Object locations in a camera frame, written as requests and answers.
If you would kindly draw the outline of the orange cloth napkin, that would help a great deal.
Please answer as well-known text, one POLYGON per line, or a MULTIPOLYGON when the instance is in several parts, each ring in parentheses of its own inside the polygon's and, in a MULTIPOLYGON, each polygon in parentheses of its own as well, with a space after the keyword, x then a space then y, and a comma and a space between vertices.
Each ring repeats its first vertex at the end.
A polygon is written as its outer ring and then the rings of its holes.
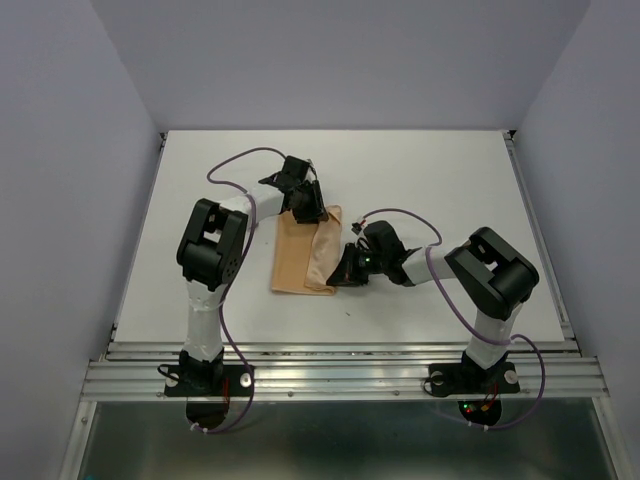
POLYGON ((327 281, 341 258, 342 208, 327 207, 328 219, 298 224, 291 212, 278 217, 271 277, 276 293, 332 296, 327 281))

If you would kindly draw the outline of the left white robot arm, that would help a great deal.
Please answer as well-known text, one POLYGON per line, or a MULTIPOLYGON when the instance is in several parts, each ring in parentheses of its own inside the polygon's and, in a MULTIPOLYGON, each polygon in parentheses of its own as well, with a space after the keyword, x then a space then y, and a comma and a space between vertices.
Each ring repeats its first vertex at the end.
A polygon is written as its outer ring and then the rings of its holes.
POLYGON ((198 200, 179 243, 176 260, 188 292, 187 338, 181 357, 196 361, 188 382, 199 393, 215 392, 223 371, 220 308, 225 291, 244 260, 244 251, 260 221, 289 212, 299 224, 328 219, 320 183, 309 160, 284 158, 279 171, 251 189, 215 202, 198 200))

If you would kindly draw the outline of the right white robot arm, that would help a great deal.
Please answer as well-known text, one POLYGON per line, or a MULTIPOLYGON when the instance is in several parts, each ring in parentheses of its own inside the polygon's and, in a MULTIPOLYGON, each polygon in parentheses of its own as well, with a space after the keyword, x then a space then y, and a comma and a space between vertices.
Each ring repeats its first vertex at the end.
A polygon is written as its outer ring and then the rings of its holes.
POLYGON ((460 366, 463 384, 482 390, 496 378, 496 368, 506 358, 512 328, 522 305, 529 300, 540 277, 521 253, 489 227, 481 227, 462 245, 447 249, 438 238, 434 245, 407 248, 387 221, 352 225, 358 235, 345 245, 327 284, 364 286, 372 275, 391 283, 415 287, 432 282, 445 302, 471 333, 460 366), (476 308, 469 323, 454 305, 442 282, 456 280, 476 308))

